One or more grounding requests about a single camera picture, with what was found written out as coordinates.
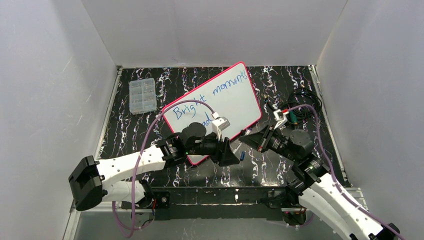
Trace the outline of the blue marker cap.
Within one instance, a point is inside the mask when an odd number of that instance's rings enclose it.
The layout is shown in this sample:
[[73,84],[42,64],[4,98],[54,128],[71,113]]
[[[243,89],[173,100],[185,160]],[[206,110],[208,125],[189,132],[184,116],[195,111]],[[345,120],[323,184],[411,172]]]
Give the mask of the blue marker cap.
[[245,151],[242,151],[239,160],[243,161],[244,158],[245,158]]

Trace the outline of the pink framed whiteboard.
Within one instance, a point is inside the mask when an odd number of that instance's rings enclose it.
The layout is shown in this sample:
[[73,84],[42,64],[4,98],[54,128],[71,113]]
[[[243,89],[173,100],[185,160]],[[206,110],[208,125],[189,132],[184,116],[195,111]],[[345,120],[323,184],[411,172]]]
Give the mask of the pink framed whiteboard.
[[261,107],[247,67],[243,62],[231,66],[164,107],[163,118],[172,132],[189,124],[203,124],[213,131],[213,112],[229,121],[222,138],[233,140],[262,117]]

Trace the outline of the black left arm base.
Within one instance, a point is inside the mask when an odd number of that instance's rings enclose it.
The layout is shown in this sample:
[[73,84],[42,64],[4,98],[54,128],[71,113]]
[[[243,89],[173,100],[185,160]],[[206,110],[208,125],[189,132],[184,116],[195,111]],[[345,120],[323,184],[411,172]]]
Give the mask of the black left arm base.
[[136,187],[142,187],[142,198],[135,202],[136,209],[168,209],[171,205],[171,194],[167,190],[153,189],[147,180],[138,180]]

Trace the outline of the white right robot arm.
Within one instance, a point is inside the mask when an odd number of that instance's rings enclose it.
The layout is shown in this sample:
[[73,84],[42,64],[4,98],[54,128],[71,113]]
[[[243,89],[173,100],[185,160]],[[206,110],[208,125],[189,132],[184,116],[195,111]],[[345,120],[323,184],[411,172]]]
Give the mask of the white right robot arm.
[[295,179],[285,187],[287,201],[300,205],[344,240],[399,240],[393,223],[380,223],[340,183],[333,178],[330,164],[314,153],[310,135],[302,129],[282,131],[267,126],[244,135],[242,143],[260,153],[268,150],[291,161]]

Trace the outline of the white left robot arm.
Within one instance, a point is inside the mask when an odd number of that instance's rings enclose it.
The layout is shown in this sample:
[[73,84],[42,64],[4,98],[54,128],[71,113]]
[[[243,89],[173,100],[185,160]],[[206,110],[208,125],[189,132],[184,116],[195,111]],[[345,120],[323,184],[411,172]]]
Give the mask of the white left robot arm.
[[77,211],[87,211],[102,202],[152,201],[154,193],[145,180],[131,183],[137,174],[161,171],[183,163],[189,156],[209,156],[220,167],[240,163],[231,150],[230,139],[193,122],[157,144],[121,157],[96,160],[92,155],[80,160],[68,177]]

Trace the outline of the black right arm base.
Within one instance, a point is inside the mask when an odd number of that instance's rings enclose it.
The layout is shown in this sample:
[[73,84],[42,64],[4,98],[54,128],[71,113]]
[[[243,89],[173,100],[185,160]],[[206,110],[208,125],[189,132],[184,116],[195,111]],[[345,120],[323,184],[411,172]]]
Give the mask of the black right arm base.
[[314,219],[314,214],[308,216],[307,208],[301,206],[299,199],[286,189],[272,189],[265,192],[258,203],[270,209],[280,209],[282,220],[288,227],[301,228],[309,225]]

